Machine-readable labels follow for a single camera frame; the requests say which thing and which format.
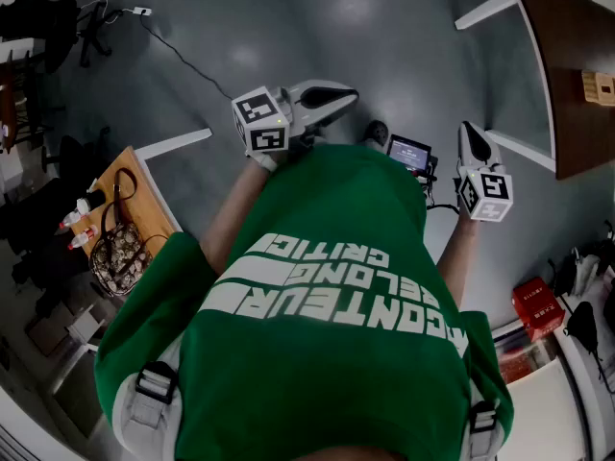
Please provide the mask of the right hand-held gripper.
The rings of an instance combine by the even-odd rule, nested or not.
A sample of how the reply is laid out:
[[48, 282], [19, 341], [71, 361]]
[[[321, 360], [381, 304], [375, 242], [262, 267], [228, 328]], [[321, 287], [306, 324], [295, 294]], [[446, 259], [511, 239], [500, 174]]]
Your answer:
[[[498, 145], [485, 130], [467, 121], [461, 123], [458, 138], [460, 213], [474, 221], [502, 222], [513, 206], [513, 186], [499, 162]], [[478, 161], [490, 163], [477, 165]]]

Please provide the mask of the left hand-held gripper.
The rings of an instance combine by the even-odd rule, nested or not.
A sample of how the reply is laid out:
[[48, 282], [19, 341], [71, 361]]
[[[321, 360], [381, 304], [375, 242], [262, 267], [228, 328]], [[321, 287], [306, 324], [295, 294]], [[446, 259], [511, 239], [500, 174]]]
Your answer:
[[[291, 139], [324, 128], [352, 109], [358, 92], [347, 85], [326, 80], [307, 80], [268, 89], [261, 86], [232, 100], [235, 128], [247, 154], [285, 151]], [[318, 107], [291, 100], [335, 100]]]

